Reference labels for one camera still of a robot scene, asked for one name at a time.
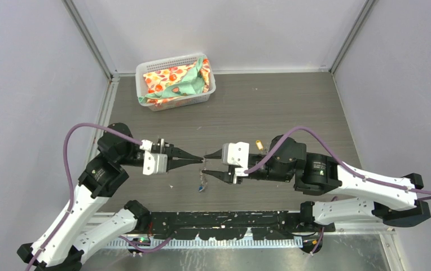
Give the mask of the yellow tagged key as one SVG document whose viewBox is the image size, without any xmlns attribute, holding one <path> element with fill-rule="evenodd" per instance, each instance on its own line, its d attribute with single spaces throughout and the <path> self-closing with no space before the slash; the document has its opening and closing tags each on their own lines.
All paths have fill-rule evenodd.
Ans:
<svg viewBox="0 0 431 271">
<path fill-rule="evenodd" d="M 260 140 L 256 140 L 256 146 L 260 151 L 264 151 L 265 147 L 263 145 L 263 143 Z"/>
</svg>

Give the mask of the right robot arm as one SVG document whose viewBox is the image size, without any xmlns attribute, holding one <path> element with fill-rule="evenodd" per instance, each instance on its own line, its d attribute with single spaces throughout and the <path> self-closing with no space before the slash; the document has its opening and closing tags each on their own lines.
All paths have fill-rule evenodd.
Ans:
<svg viewBox="0 0 431 271">
<path fill-rule="evenodd" d="M 298 224 L 304 231 L 335 222 L 376 218 L 387 226 L 410 228 L 431 217 L 428 202 L 420 200 L 414 191 L 423 188 L 421 175 L 387 177 L 366 172 L 331 156 L 308 152 L 304 143 L 290 137 L 275 137 L 266 154 L 251 154 L 248 143 L 238 142 L 226 143 L 204 157 L 221 159 L 228 166 L 225 172 L 202 171 L 225 183 L 240 184 L 244 179 L 294 181 L 294 189 L 305 195 L 350 196 L 301 203 Z"/>
</svg>

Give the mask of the metal key organizer plate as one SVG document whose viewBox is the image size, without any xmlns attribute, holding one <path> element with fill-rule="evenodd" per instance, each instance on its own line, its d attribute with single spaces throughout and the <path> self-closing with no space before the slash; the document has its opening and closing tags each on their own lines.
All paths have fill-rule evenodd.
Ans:
<svg viewBox="0 0 431 271">
<path fill-rule="evenodd" d="M 208 181 L 206 179 L 206 175 L 203 172 L 203 171 L 206 170 L 206 162 L 207 162 L 207 160 L 204 158 L 204 160 L 203 160 L 203 166 L 202 166 L 201 171 L 200 171 L 200 181 L 201 181 L 200 182 L 200 186 L 205 186 L 205 189 L 206 189 L 207 183 L 208 183 Z"/>
</svg>

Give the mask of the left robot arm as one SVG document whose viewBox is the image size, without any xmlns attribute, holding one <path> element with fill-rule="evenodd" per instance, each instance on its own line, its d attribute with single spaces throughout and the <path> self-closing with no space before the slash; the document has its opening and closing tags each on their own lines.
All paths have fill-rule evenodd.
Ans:
<svg viewBox="0 0 431 271">
<path fill-rule="evenodd" d="M 44 234 L 22 244 L 17 254 L 28 269 L 80 270 L 108 242 L 133 231 L 144 233 L 151 224 L 150 211 L 136 200 L 127 202 L 107 222 L 84 231 L 94 213 L 114 196 L 129 178 L 125 166 L 140 167 L 146 176 L 165 174 L 203 159 L 166 143 L 135 139 L 124 123 L 102 126 L 98 154 L 69 181 L 69 201 Z"/>
</svg>

